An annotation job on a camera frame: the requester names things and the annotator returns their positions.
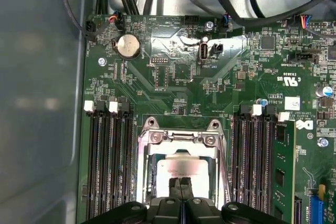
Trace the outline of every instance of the blue pcie slot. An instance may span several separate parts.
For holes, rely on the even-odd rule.
[[[310,197],[310,224],[323,224],[323,205],[318,196]]]

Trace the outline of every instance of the integrated circuit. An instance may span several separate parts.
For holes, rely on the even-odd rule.
[[[261,44],[262,50],[274,50],[275,49],[275,37],[274,36],[262,36],[260,44]]]
[[[336,46],[328,48],[328,60],[336,60]]]

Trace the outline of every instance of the chip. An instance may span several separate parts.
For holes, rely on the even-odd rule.
[[[285,128],[284,126],[277,125],[277,140],[278,142],[285,142]]]
[[[238,82],[235,85],[236,89],[245,89],[245,83],[244,82]]]
[[[277,207],[275,207],[274,209],[274,217],[279,219],[279,220],[282,220],[284,217],[284,213]]]
[[[328,60],[336,60],[336,46],[328,48]]]
[[[321,107],[330,108],[330,107],[333,106],[333,104],[334,104],[334,99],[333,98],[322,97],[320,99],[320,105],[321,105]]]
[[[261,37],[261,49],[262,50],[274,50],[275,49],[275,38],[273,36],[262,36]]]
[[[245,80],[246,79],[246,72],[238,71],[237,72],[237,79],[238,80]]]
[[[279,185],[279,186],[284,186],[284,180],[285,180],[285,174],[283,173],[283,171],[276,169],[275,171],[275,182]]]

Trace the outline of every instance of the white sticker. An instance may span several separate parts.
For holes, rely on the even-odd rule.
[[[300,97],[285,97],[285,110],[300,110]]]
[[[303,120],[297,120],[295,122],[296,128],[303,129],[305,128],[306,130],[312,130],[314,128],[314,124],[312,120],[307,120],[307,121],[303,121]]]

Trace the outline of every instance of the capacitor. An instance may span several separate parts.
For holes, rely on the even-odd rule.
[[[320,86],[316,89],[316,95],[318,97],[330,97],[332,96],[332,87],[326,86]]]
[[[326,138],[324,138],[324,137],[320,137],[317,140],[317,145],[319,147],[327,147],[329,145],[329,141]]]

